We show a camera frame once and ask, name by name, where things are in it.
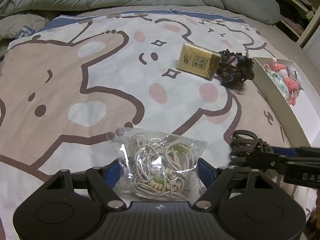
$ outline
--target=gold package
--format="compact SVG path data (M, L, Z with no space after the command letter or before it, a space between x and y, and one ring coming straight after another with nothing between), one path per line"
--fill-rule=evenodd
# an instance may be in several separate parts
M220 60L221 56L217 52L191 43L184 43L177 69L212 80Z

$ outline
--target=white box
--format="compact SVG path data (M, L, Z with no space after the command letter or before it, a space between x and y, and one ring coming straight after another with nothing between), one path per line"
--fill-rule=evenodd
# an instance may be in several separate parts
M294 64L294 67L296 66L291 60L278 59L277 62L285 66L292 64ZM303 91L300 91L296 105L290 106L264 70L264 64L272 66L272 59L253 57L255 74L253 82L276 114L292 147L310 147L320 131L320 119L316 111Z

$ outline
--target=transparent packaging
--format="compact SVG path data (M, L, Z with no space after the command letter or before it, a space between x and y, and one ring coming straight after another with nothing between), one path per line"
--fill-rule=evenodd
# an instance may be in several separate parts
M196 168L207 142L136 128L118 129L113 142L123 169L121 191L161 201L199 198Z

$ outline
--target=dark yarn bundle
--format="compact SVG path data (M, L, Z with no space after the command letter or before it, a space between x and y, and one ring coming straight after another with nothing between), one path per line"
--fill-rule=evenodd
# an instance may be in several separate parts
M232 86L235 82L243 83L254 78L252 58L243 56L242 53L233 53L228 49L220 51L221 60L216 74L222 77L222 85Z

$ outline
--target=bear ear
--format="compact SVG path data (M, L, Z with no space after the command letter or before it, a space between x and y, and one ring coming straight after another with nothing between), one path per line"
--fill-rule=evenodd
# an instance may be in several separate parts
M0 98L0 127L3 122L4 116L5 116L5 105L2 99Z

